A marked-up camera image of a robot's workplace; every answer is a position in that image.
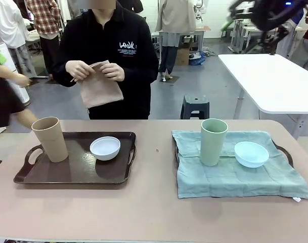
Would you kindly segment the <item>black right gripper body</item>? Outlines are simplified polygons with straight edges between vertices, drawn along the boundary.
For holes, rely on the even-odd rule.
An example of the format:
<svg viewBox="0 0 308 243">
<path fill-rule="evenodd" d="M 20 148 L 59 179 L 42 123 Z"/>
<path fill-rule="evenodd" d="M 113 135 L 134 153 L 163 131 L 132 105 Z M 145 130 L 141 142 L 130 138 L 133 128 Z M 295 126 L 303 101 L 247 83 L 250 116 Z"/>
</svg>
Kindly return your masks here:
<svg viewBox="0 0 308 243">
<path fill-rule="evenodd" d="M 285 23 L 304 6 L 304 1 L 255 1 L 252 22 L 259 30 L 269 31 Z"/>
</svg>

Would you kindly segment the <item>person's left hand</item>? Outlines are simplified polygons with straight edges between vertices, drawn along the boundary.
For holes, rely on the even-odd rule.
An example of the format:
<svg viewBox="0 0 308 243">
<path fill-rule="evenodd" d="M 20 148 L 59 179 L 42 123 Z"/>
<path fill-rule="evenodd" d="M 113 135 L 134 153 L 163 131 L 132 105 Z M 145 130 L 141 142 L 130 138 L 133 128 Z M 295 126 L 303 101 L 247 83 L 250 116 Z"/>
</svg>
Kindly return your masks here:
<svg viewBox="0 0 308 243">
<path fill-rule="evenodd" d="M 123 68 L 116 63 L 104 64 L 100 71 L 106 78 L 115 82 L 122 82 L 125 79 Z"/>
</svg>

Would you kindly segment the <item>bystander's hand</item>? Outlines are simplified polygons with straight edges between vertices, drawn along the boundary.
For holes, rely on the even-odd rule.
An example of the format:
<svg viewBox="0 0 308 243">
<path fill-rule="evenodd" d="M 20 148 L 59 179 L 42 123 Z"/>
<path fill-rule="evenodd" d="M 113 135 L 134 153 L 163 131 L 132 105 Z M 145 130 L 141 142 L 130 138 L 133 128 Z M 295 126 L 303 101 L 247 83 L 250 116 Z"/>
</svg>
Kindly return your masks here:
<svg viewBox="0 0 308 243">
<path fill-rule="evenodd" d="M 27 87 L 31 83 L 31 80 L 28 77 L 19 73 L 15 73 L 13 80 L 17 85 L 21 87 Z"/>
</svg>

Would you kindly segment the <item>person's right hand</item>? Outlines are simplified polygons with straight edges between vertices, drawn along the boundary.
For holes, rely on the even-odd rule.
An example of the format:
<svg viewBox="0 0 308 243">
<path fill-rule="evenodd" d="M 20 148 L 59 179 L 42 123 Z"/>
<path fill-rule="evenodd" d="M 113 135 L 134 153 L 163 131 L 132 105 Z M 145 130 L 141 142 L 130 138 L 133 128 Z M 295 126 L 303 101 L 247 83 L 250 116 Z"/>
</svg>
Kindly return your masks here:
<svg viewBox="0 0 308 243">
<path fill-rule="evenodd" d="M 65 70 L 73 77 L 73 81 L 84 80 L 95 71 L 86 63 L 80 60 L 70 60 L 65 64 Z"/>
</svg>

